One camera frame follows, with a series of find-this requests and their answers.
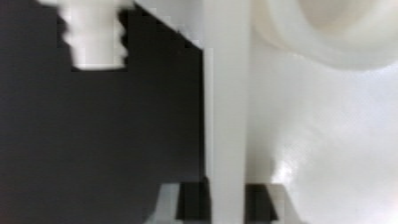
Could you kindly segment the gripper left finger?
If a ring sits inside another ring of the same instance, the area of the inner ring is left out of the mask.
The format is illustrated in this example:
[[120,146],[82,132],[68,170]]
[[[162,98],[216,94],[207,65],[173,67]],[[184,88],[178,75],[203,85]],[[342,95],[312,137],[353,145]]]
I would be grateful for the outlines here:
[[210,224],[210,203],[205,182],[164,184],[148,224]]

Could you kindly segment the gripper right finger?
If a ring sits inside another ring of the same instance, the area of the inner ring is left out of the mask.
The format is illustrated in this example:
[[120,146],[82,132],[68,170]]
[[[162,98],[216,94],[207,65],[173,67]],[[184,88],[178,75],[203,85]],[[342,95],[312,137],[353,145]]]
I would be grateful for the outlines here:
[[289,191],[281,184],[248,185],[246,224],[303,224]]

